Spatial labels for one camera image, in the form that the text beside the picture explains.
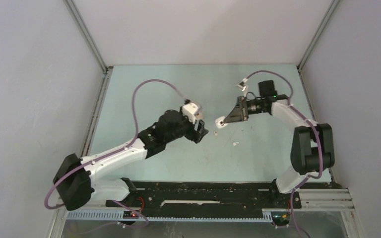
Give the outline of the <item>white earbud charging case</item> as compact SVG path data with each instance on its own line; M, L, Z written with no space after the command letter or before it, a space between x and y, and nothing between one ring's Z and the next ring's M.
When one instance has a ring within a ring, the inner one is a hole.
M226 118L225 116L222 116L215 120L215 126L218 129L222 129L228 125L227 123L225 123L225 118Z

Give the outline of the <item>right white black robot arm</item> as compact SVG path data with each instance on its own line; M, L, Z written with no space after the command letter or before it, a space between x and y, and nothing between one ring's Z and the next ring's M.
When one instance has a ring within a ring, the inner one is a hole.
M246 95L237 98L231 112L215 121L218 128L230 123L243 122L250 115L268 113L279 119L293 133L290 167L273 182L269 202L282 207L289 200L288 193L297 191L308 179L319 179L323 171L334 165L332 127L308 119L284 94L279 95L272 80L258 83L259 96L248 99Z

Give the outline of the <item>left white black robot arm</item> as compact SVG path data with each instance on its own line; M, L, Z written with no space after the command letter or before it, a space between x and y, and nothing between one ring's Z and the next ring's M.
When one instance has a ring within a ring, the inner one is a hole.
M53 179L62 206L73 211L92 200L115 200L132 206L137 200L133 183L128 178L115 177L114 172L161 153L168 143L179 138L198 144L207 134L202 113L181 107L180 111L165 111L157 122L123 145L81 158L70 154Z

